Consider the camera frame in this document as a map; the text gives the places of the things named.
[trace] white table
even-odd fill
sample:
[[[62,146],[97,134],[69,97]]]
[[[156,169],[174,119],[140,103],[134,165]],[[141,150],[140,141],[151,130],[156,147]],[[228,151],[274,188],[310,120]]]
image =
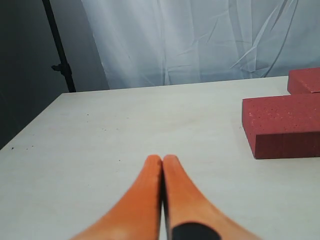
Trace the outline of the white table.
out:
[[[242,128],[242,99],[287,95],[287,80],[62,94],[0,151],[0,238],[68,239],[120,199],[147,155],[176,154],[250,231],[319,239],[320,159],[255,160]]]

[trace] white backdrop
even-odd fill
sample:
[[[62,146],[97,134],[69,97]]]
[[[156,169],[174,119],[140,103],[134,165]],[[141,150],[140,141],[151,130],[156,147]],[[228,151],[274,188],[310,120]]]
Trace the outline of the white backdrop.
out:
[[[320,0],[82,0],[111,89],[320,66]]]

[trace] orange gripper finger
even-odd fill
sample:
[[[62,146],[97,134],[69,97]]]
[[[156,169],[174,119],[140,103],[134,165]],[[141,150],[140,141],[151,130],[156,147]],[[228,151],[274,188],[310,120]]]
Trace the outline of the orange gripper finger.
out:
[[[211,204],[175,155],[163,159],[164,211],[169,240],[259,240]]]
[[[157,240],[161,181],[162,160],[150,155],[133,185],[115,206],[71,240]]]

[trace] black light stand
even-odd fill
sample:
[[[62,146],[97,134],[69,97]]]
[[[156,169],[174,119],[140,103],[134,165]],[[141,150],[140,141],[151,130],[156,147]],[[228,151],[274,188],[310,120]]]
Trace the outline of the black light stand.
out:
[[[59,65],[51,66],[51,68],[54,71],[60,72],[64,76],[69,92],[75,93],[76,88],[75,88],[74,80],[72,78],[72,71],[71,71],[70,65],[67,61],[65,50],[64,50],[64,47],[61,42],[60,34],[58,31],[54,12],[52,11],[50,0],[42,0],[42,3],[44,6],[44,9],[45,9],[46,17],[48,18],[48,21],[49,21],[49,25],[51,28],[51,32],[52,32],[52,36],[53,36],[54,43],[56,46],[56,50],[59,54],[59,58],[60,58],[60,62],[61,62]]]

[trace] red foam block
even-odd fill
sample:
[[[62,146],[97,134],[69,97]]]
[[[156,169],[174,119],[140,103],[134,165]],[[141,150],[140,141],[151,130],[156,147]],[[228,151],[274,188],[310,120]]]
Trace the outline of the red foam block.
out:
[[[289,71],[287,90],[291,94],[320,93],[320,67]]]
[[[320,94],[243,99],[242,125],[256,159],[320,157]]]

